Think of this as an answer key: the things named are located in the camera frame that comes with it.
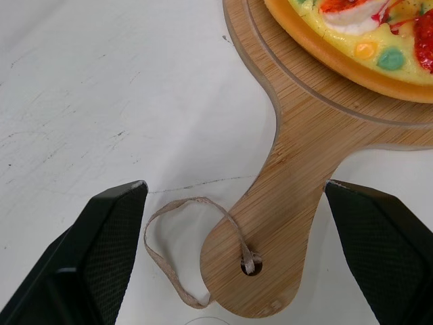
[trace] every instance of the red tomato topping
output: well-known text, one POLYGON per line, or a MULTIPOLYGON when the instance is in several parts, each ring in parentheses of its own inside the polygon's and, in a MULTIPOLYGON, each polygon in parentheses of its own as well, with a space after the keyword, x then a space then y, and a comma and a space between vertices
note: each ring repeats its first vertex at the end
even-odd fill
POLYGON ((387 4, 389 3, 389 1, 388 1, 387 3, 385 3, 385 6, 381 10, 379 10, 379 12, 376 15, 372 15, 371 19, 379 22, 381 25, 384 24, 384 23, 386 23, 388 21, 389 17, 390 17, 391 9, 393 7, 395 7, 396 5, 400 4, 400 2, 403 2, 403 1, 404 0, 396 0, 392 5, 389 5, 385 9, 384 16, 382 17, 382 19, 380 19, 380 12, 382 11, 382 9, 384 9, 387 6, 387 4))
POLYGON ((415 56, 421 66, 433 73, 433 9, 415 21, 415 56))
POLYGON ((342 12, 343 10, 352 9, 371 0, 325 0, 320 10, 322 12, 342 12))

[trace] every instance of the white surface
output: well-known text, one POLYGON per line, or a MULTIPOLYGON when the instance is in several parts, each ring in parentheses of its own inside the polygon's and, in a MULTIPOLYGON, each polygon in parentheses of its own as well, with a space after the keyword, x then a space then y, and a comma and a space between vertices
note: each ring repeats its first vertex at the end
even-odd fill
MULTIPOLYGON (((203 195, 229 208, 247 190, 271 147, 275 117, 223 35, 219 0, 1 4, 0 307, 106 188, 146 180, 143 223, 173 199, 203 195)), ((334 177, 396 194, 432 227, 432 161, 431 151, 360 152, 334 177)), ((150 232, 150 244, 203 299, 200 247, 220 218, 191 204, 150 232)), ((336 234, 322 200, 300 292, 264 320, 217 303, 185 306, 140 240, 117 324, 376 325, 336 234)))

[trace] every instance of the hanging hole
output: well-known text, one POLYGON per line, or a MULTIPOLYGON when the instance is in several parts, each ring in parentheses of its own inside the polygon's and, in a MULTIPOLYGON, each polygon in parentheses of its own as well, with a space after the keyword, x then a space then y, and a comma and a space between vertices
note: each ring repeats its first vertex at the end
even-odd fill
POLYGON ((241 270, 246 276, 256 276, 262 271, 263 263, 262 262, 254 262, 254 272, 248 274, 246 273, 244 259, 241 260, 241 270))

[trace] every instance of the wood grain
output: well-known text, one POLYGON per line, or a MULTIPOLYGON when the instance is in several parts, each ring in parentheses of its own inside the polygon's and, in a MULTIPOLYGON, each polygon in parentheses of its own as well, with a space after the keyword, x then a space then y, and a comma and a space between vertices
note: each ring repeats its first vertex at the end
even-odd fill
POLYGON ((433 145, 433 106, 395 100, 334 73, 287 35, 263 0, 225 0, 225 15, 242 60, 274 104, 278 133, 258 179, 231 210, 263 270, 242 272, 226 221, 208 235, 200 268, 219 304, 261 318, 281 311, 298 291, 325 180, 368 146, 433 145))

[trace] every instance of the toy pizza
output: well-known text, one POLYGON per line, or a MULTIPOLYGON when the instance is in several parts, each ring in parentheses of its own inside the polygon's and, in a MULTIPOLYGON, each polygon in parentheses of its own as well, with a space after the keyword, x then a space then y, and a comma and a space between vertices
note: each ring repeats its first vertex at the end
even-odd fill
POLYGON ((433 0, 286 1, 350 59, 394 80, 433 85, 433 0))

